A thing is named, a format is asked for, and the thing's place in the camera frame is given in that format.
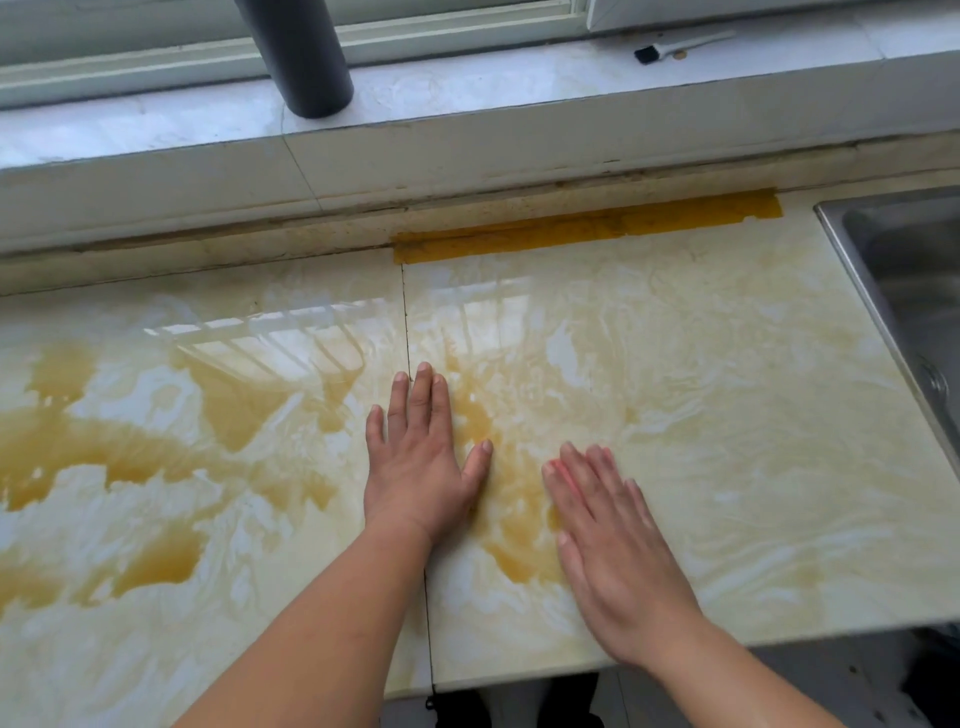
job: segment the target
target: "stainless steel sink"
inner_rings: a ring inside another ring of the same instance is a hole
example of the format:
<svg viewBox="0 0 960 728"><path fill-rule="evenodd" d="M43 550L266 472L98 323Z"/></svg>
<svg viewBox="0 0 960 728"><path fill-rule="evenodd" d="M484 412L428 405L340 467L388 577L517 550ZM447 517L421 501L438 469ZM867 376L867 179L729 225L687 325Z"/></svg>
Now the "stainless steel sink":
<svg viewBox="0 0 960 728"><path fill-rule="evenodd" d="M960 186L816 209L960 474Z"/></svg>

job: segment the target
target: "marble countertop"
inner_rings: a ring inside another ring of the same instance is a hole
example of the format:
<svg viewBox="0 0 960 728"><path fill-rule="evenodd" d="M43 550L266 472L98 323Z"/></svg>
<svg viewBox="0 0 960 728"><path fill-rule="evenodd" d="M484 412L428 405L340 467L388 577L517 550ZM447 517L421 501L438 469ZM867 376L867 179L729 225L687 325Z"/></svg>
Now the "marble countertop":
<svg viewBox="0 0 960 728"><path fill-rule="evenodd" d="M411 360L451 372L462 446L497 445L476 521L427 576L438 688L608 662L540 486L567 439L613 448L744 643L960 615L960 485L813 212L867 193L406 269Z"/></svg>
<svg viewBox="0 0 960 728"><path fill-rule="evenodd" d="M960 615L960 484L812 210L878 191L402 268L374 251L0 300L7 724L179 715L362 528L364 417L408 358L449 373L458 446L497 452L389 696L607 663L540 486L566 439L613 448L745 643Z"/></svg>

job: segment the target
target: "paint brush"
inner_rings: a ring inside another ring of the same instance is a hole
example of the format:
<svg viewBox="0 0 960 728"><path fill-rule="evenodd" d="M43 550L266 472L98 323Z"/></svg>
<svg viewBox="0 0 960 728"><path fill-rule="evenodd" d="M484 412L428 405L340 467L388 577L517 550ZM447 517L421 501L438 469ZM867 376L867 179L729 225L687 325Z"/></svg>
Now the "paint brush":
<svg viewBox="0 0 960 728"><path fill-rule="evenodd" d="M714 33L712 36L692 37L676 43L654 43L653 45L648 45L645 48L634 51L634 56L636 56L636 59L643 63L643 65L649 65L674 53L688 51L691 48L699 48L702 45L707 45L717 40L726 40L735 35L736 31L724 31L723 33Z"/></svg>

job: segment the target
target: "hand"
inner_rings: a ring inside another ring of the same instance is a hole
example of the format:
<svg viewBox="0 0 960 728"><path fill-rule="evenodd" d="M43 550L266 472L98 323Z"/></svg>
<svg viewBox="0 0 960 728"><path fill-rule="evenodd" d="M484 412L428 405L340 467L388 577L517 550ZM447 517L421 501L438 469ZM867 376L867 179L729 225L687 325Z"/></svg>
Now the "hand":
<svg viewBox="0 0 960 728"><path fill-rule="evenodd" d="M643 493L596 445L585 457L566 443L542 475L564 524L560 562L587 627L615 660L657 675L706 619Z"/></svg>
<svg viewBox="0 0 960 728"><path fill-rule="evenodd" d="M400 519L423 530L435 546L467 515L490 470L490 440L473 448L461 471L453 454L453 420L446 380L429 364L417 368L407 405L408 377L394 377L383 437L383 410L367 418L370 477L364 491L367 523Z"/></svg>

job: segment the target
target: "white marble window sill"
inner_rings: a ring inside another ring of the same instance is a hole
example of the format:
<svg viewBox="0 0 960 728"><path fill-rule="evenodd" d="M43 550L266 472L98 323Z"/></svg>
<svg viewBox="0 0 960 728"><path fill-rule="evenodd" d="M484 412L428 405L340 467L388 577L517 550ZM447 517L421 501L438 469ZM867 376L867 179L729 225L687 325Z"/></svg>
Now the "white marble window sill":
<svg viewBox="0 0 960 728"><path fill-rule="evenodd" d="M319 121L269 81L2 111L0 253L960 128L955 2L715 27L355 69Z"/></svg>

